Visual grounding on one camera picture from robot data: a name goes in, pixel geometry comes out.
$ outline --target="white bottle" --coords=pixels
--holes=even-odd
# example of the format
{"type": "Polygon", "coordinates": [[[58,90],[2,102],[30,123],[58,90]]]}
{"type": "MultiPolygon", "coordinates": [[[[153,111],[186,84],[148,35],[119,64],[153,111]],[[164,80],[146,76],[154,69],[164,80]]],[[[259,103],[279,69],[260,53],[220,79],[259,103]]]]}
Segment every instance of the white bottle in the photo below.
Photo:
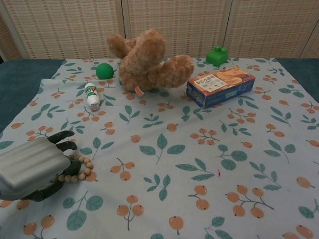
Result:
{"type": "Polygon", "coordinates": [[[100,108],[100,97],[97,88],[94,84],[88,83],[84,87],[86,101],[92,111],[97,111],[100,108]]]}

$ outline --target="woven wall panel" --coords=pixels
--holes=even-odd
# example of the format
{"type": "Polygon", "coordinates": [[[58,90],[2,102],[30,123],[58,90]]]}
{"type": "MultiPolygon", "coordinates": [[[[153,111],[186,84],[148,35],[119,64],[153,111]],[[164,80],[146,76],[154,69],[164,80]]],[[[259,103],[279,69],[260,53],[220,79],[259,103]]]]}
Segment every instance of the woven wall panel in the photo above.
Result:
{"type": "Polygon", "coordinates": [[[319,58],[319,23],[309,39],[303,58],[319,58]]]}
{"type": "Polygon", "coordinates": [[[9,32],[2,16],[0,15],[0,50],[4,58],[9,60],[21,59],[21,55],[16,47],[12,35],[9,32]]]}
{"type": "Polygon", "coordinates": [[[299,58],[319,0],[234,0],[225,45],[230,57],[299,58]]]}
{"type": "Polygon", "coordinates": [[[110,56],[118,33],[114,0],[3,0],[30,58],[110,56]]]}
{"type": "Polygon", "coordinates": [[[131,37],[153,27],[160,30],[166,38],[168,57],[176,54],[205,56],[219,39],[223,39],[223,20],[227,19],[229,14],[227,1],[127,1],[131,37]]]}

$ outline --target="green toy block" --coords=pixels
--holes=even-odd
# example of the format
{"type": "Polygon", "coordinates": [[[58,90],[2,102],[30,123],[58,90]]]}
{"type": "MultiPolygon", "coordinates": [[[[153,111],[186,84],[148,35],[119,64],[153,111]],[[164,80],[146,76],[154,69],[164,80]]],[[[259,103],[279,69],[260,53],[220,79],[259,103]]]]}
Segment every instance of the green toy block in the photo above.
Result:
{"type": "Polygon", "coordinates": [[[216,67],[219,67],[221,64],[226,63],[227,60],[227,48],[221,47],[220,45],[215,46],[214,50],[211,50],[206,56],[206,61],[213,64],[216,67]]]}

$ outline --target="teddy bear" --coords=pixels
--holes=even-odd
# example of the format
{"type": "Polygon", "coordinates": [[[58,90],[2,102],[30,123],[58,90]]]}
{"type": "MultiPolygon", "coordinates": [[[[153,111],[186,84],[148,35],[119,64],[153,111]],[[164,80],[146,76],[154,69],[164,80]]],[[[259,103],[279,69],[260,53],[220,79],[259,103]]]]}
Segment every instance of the teddy bear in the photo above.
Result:
{"type": "Polygon", "coordinates": [[[107,38],[110,51],[121,59],[119,77],[126,91],[141,96],[152,89],[177,88],[191,77],[194,62],[188,55],[176,55],[166,62],[166,41],[156,29],[136,38],[124,39],[119,34],[107,38]]]}

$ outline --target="cookie box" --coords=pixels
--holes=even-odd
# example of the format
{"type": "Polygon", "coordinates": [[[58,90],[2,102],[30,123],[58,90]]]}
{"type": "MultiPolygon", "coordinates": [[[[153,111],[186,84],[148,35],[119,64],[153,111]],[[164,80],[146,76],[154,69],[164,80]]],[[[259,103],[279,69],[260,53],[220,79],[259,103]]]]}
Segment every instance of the cookie box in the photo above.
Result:
{"type": "Polygon", "coordinates": [[[205,109],[251,91],[254,82],[255,76],[233,66],[190,79],[186,94],[205,109]]]}

